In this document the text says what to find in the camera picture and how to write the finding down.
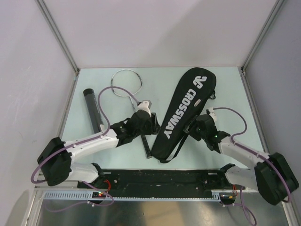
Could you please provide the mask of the badminton racket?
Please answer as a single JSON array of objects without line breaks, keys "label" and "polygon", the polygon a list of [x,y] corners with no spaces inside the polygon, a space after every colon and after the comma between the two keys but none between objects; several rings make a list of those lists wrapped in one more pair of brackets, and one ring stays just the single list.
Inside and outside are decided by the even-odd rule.
[{"label": "badminton racket", "polygon": [[[135,106],[134,106],[134,102],[133,102],[132,97],[133,97],[135,94],[137,94],[137,93],[140,92],[140,90],[141,90],[141,88],[142,88],[142,86],[143,86],[143,81],[142,81],[140,75],[139,75],[137,72],[135,72],[134,70],[125,68],[125,69],[121,69],[121,70],[116,71],[116,72],[112,75],[112,77],[111,77],[111,86],[113,86],[114,77],[115,77],[118,73],[121,73],[121,72],[123,72],[123,71],[129,71],[129,72],[132,72],[133,74],[135,74],[135,75],[137,76],[137,78],[139,79],[139,81],[140,81],[140,87],[138,88],[138,90],[137,90],[135,93],[133,93],[133,94],[131,94],[131,95],[127,95],[127,96],[123,96],[123,95],[117,94],[116,91],[114,90],[114,88],[111,88],[111,90],[112,90],[113,94],[115,94],[115,95],[118,96],[118,97],[128,97],[128,98],[130,99],[132,109],[133,109],[133,111],[135,112]],[[150,147],[149,147],[149,145],[148,145],[146,136],[145,136],[144,134],[141,134],[140,137],[141,137],[141,140],[142,140],[142,143],[143,143],[143,147],[144,147],[144,150],[145,150],[146,158],[147,158],[147,159],[152,158],[151,150],[150,150]]]}]

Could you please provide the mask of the black racket bag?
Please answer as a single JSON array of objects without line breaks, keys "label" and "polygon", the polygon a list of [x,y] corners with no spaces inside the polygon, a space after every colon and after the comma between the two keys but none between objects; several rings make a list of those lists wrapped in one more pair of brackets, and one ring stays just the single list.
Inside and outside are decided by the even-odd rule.
[{"label": "black racket bag", "polygon": [[174,149],[176,157],[188,134],[184,129],[200,115],[210,97],[215,94],[216,76],[204,68],[191,68],[179,80],[163,119],[151,154],[160,163],[170,162]]}]

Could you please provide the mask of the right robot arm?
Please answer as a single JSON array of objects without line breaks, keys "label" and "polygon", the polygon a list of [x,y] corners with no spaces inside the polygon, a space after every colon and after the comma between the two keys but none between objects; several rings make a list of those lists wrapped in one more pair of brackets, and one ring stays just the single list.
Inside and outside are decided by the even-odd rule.
[{"label": "right robot arm", "polygon": [[233,184],[244,186],[258,191],[272,205],[290,201],[292,192],[299,188],[299,182],[283,155],[259,152],[234,141],[233,136],[216,128],[212,114],[197,116],[185,127],[185,132],[196,141],[204,140],[211,151],[227,155],[246,166],[243,169],[228,164],[221,168],[222,174],[217,177],[221,188],[227,189]]}]

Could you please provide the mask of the black shuttlecock tube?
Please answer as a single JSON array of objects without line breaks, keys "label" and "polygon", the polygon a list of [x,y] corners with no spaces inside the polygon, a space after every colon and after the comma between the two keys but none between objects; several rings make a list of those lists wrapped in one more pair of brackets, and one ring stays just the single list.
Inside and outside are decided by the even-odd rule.
[{"label": "black shuttlecock tube", "polygon": [[83,91],[83,95],[94,133],[102,132],[104,130],[104,124],[96,101],[94,90],[90,88],[85,89]]}]

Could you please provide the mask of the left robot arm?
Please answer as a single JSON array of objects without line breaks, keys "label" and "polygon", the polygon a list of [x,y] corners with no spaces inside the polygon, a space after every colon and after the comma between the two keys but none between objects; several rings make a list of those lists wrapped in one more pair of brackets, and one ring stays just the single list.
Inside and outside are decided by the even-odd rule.
[{"label": "left robot arm", "polygon": [[64,142],[59,137],[51,139],[37,162],[48,186],[73,180],[85,181],[92,187],[99,188],[104,184],[100,166],[96,163],[78,163],[80,158],[126,145],[141,135],[156,135],[159,129],[155,113],[139,110],[131,118],[111,125],[108,131],[87,138],[70,142]]}]

